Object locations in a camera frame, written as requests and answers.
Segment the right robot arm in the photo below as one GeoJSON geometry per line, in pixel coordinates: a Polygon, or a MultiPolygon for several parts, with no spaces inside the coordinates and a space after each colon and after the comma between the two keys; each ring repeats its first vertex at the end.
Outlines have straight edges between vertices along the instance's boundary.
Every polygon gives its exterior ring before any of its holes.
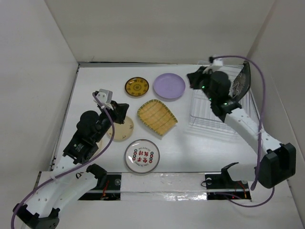
{"type": "Polygon", "coordinates": [[[237,99],[231,97],[231,81],[226,73],[200,67],[187,74],[187,78],[191,89],[201,90],[210,100],[214,115],[257,154],[256,165],[233,162],[222,168],[220,182],[224,187],[232,187],[237,181],[251,181],[270,189],[295,175],[296,148],[273,138],[248,116],[237,99]]]}

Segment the bamboo weave pattern tray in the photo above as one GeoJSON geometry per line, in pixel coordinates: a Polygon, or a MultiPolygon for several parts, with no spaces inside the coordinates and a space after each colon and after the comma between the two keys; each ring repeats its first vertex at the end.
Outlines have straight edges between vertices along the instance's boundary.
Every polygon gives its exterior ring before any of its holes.
{"type": "Polygon", "coordinates": [[[171,110],[157,99],[144,103],[138,109],[137,116],[146,127],[159,136],[167,134],[178,123],[171,110]]]}

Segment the cream plate with motifs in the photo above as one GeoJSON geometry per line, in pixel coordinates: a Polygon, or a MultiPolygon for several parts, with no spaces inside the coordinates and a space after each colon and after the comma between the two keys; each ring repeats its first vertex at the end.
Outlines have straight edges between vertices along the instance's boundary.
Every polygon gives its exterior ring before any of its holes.
{"type": "Polygon", "coordinates": [[[113,140],[120,142],[128,139],[132,135],[133,129],[133,120],[130,117],[126,116],[123,124],[114,123],[115,133],[113,140]]]}

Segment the white plate red characters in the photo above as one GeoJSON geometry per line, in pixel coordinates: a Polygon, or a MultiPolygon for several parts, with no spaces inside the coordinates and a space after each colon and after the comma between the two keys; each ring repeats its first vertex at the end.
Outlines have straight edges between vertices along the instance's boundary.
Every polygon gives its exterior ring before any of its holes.
{"type": "Polygon", "coordinates": [[[150,173],[158,166],[160,151],[155,143],[138,139],[128,145],[124,153],[126,166],[134,173],[150,173]]]}

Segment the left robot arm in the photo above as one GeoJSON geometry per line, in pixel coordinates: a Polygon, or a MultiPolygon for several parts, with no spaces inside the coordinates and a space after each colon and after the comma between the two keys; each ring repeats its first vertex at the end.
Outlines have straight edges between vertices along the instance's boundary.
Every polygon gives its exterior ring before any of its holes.
{"type": "Polygon", "coordinates": [[[93,163],[109,147],[100,151],[97,143],[114,124],[123,124],[129,105],[111,101],[98,103],[100,113],[86,111],[76,125],[76,132],[50,173],[50,178],[38,185],[14,209],[10,227],[18,217],[31,229],[54,229],[63,210],[92,188],[106,185],[107,172],[93,163]]]}

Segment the black floral square plate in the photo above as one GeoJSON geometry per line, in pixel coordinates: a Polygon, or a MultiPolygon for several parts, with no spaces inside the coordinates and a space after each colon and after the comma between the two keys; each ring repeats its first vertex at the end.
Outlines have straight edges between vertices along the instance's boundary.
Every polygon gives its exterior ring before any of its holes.
{"type": "Polygon", "coordinates": [[[248,61],[243,62],[243,67],[237,76],[229,77],[231,81],[230,96],[237,102],[241,102],[251,87],[251,68],[248,61]]]}

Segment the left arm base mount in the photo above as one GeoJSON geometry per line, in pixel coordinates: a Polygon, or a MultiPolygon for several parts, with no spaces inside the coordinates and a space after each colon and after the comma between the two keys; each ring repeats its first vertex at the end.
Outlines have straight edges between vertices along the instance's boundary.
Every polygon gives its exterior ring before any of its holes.
{"type": "Polygon", "coordinates": [[[97,164],[90,165],[86,171],[93,172],[95,178],[97,178],[97,185],[86,192],[79,200],[113,201],[121,199],[121,173],[108,173],[97,164]]]}

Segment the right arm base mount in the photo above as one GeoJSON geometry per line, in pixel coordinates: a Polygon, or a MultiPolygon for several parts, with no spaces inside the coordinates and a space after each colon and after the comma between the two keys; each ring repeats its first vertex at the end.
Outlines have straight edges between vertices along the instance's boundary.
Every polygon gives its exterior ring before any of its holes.
{"type": "Polygon", "coordinates": [[[235,164],[237,162],[223,167],[220,173],[206,173],[204,175],[201,186],[206,188],[208,200],[251,199],[248,183],[233,181],[229,176],[228,169],[235,164]]]}

